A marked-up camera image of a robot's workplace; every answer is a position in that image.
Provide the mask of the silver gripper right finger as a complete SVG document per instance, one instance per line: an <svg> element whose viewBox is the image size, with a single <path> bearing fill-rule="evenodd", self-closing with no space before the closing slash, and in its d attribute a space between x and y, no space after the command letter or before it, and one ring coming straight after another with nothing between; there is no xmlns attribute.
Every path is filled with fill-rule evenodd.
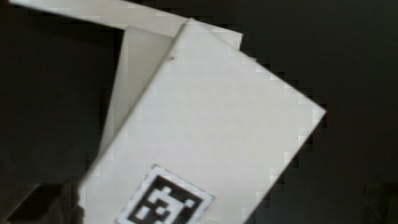
<svg viewBox="0 0 398 224"><path fill-rule="evenodd" d="M398 224L398 183L365 185L360 224Z"/></svg>

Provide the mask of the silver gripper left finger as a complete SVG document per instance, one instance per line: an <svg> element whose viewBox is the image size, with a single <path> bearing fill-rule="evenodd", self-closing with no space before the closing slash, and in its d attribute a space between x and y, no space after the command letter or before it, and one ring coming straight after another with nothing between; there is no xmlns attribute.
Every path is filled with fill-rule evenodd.
<svg viewBox="0 0 398 224"><path fill-rule="evenodd" d="M77 199L72 183L20 186L0 204L0 224L79 224Z"/></svg>

